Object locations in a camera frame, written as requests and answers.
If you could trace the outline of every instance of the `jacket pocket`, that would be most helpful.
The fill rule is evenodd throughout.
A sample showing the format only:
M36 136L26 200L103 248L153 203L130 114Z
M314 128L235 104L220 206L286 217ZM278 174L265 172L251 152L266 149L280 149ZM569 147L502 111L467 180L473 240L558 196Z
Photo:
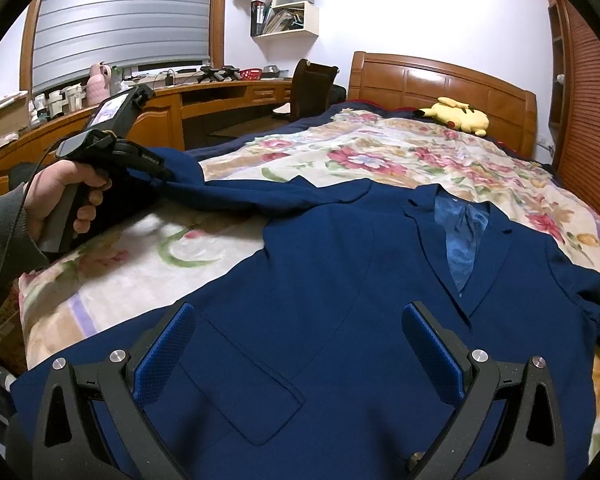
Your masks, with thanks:
M304 403L293 385L230 341L199 310L196 331L180 365L210 403L255 446L265 444Z

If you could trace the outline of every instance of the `yellow stuffed toy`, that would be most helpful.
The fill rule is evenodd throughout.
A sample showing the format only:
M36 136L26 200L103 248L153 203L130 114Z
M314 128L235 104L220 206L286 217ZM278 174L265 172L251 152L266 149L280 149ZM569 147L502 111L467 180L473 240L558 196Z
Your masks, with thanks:
M459 103L448 97L439 97L431 108L416 110L416 117L433 117L454 130L462 130L466 134L484 137L489 127L489 118L480 110L474 110L469 105Z

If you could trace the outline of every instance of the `jacket collar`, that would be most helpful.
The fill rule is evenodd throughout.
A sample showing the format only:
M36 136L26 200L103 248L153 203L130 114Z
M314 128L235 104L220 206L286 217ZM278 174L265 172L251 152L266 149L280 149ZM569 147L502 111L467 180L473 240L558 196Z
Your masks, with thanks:
M474 269L462 294L459 294L446 259L445 230L434 220L436 195L440 189L440 184L418 186L403 209L405 215L413 218L418 226L420 242L429 265L468 322L496 280L509 253L512 224L493 203L487 204L489 222L475 256Z

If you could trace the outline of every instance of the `gray striped blind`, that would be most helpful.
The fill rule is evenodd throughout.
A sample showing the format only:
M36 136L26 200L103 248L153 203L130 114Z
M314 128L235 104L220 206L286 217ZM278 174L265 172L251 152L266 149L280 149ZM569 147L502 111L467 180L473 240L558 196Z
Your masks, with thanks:
M88 75L92 64L135 66L209 58L210 0L42 0L33 95Z

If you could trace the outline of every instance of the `pink thermos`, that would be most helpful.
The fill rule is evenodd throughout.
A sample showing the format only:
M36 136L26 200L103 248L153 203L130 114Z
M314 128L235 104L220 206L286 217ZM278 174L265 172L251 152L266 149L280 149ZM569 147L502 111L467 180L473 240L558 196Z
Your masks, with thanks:
M91 77L87 81L87 106L93 106L110 97L111 69L101 61L91 65L89 75Z

